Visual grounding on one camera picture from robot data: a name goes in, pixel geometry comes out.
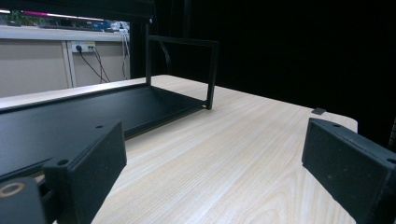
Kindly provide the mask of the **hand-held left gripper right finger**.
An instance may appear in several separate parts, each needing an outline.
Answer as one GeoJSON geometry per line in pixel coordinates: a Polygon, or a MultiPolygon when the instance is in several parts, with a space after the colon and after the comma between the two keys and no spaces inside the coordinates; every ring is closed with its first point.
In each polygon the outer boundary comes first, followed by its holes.
{"type": "Polygon", "coordinates": [[[357,224],[396,224],[396,153],[324,119],[308,121],[305,167],[357,224]]]}

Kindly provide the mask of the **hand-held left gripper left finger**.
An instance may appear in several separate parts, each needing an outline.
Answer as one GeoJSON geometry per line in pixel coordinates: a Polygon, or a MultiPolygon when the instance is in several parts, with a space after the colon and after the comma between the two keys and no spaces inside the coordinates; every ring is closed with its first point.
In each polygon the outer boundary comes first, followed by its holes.
{"type": "Polygon", "coordinates": [[[90,224],[126,166],[119,121],[94,126],[43,165],[49,223],[90,224]]]}

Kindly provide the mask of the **black two-tier metal shelf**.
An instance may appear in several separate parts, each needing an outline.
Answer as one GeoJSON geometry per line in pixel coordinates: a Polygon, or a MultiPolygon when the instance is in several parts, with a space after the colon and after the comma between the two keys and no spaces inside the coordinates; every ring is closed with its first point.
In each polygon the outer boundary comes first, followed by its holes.
{"type": "Polygon", "coordinates": [[[212,48],[207,99],[202,101],[143,84],[82,93],[47,102],[0,109],[0,182],[35,174],[60,158],[75,140],[118,123],[127,136],[136,135],[201,107],[212,107],[219,43],[149,34],[154,0],[0,0],[0,7],[128,21],[151,41],[212,48]]]}

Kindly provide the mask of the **beige background desk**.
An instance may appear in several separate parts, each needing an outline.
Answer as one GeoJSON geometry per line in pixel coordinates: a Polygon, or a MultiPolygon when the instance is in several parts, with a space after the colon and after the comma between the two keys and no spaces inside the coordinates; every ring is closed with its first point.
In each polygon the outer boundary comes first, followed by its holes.
{"type": "Polygon", "coordinates": [[[129,77],[127,34],[0,25],[0,98],[129,77]],[[75,53],[72,41],[94,41],[95,48],[75,53]]]}

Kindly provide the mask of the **black curtain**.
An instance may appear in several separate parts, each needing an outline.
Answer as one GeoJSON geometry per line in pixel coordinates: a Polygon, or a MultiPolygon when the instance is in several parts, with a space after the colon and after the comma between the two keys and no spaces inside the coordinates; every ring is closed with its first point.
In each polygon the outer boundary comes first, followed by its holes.
{"type": "Polygon", "coordinates": [[[396,119],[396,0],[154,0],[154,31],[219,42],[217,83],[358,122],[386,145],[396,119]]]}

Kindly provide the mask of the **white wall socket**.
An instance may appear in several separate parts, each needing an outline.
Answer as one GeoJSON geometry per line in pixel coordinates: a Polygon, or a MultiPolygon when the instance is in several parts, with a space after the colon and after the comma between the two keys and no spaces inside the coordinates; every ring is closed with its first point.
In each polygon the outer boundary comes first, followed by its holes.
{"type": "Polygon", "coordinates": [[[93,52],[95,48],[94,41],[72,41],[71,49],[75,53],[79,52],[93,52]]]}

